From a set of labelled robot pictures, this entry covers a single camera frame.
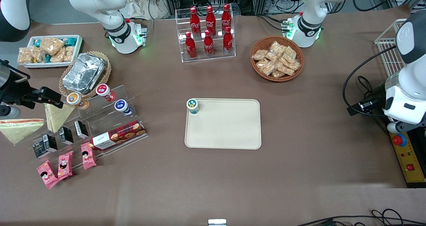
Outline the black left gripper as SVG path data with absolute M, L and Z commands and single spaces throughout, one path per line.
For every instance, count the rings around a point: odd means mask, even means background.
M 367 90 L 364 94 L 364 100 L 348 106 L 347 112 L 350 116 L 356 114 L 384 115 L 385 102 L 385 86 L 377 86 L 374 89 Z

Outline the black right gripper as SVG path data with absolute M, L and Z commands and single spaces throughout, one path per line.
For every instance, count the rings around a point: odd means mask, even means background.
M 35 106 L 37 102 L 63 108 L 64 103 L 61 101 L 62 95 L 58 92 L 47 87 L 41 87 L 38 99 L 38 94 L 35 94 L 34 91 L 36 89 L 32 88 L 27 81 L 21 83 L 15 83 L 14 81 L 1 83 L 1 102 L 8 105 L 16 104 L 23 106 Z

